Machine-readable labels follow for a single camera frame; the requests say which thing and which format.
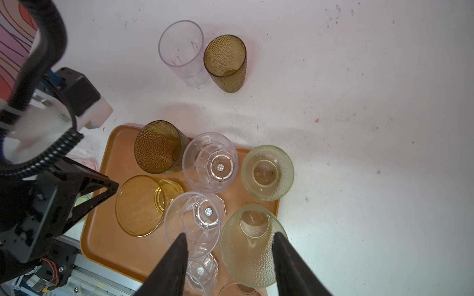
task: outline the table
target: table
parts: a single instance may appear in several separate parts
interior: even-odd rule
[[[114,108],[74,154],[100,163],[114,127],[157,119],[279,146],[296,172],[279,220],[335,296],[474,294],[472,1],[55,2],[68,32],[55,69]],[[241,90],[187,88],[161,63],[180,19],[206,44],[245,42]]]

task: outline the black corrugated hose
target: black corrugated hose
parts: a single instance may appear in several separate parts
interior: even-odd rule
[[[8,105],[25,111],[39,81],[59,59],[66,49],[66,29],[56,6],[51,0],[20,0],[38,24],[40,41],[37,48],[25,61],[15,80]],[[54,89],[56,96],[59,90]],[[8,130],[0,128],[0,176],[25,178],[34,176],[54,165],[84,138],[73,126],[37,157],[24,163],[12,164],[5,159],[3,142]],[[20,116],[0,110],[0,121],[14,125]]]

